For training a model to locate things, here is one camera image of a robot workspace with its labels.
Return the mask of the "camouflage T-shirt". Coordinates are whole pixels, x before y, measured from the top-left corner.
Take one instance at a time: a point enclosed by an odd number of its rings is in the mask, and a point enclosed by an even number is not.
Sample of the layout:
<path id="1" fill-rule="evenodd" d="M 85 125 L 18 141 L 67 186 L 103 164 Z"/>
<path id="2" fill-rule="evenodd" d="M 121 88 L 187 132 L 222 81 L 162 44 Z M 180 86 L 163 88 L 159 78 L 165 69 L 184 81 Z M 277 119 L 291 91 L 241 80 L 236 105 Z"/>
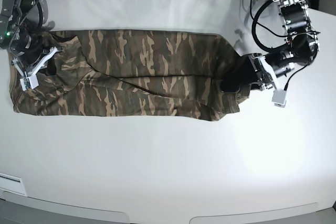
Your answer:
<path id="1" fill-rule="evenodd" d="M 13 109 L 31 115 L 184 116 L 218 121 L 237 113 L 251 86 L 223 92 L 243 58 L 220 35 L 180 31 L 73 30 L 42 33 L 61 46 L 56 73 L 23 91 L 11 67 Z"/>

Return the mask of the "white label plate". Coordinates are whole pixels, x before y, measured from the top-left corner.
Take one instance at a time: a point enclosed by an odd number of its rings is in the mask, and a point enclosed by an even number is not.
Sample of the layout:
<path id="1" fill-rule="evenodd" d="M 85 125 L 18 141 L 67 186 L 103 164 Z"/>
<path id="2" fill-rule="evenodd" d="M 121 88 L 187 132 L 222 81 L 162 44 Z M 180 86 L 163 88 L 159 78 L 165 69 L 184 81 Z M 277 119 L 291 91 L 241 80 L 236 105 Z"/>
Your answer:
<path id="1" fill-rule="evenodd" d="M 27 197 L 25 186 L 22 179 L 19 177 L 1 173 L 0 188 L 3 191 Z"/>

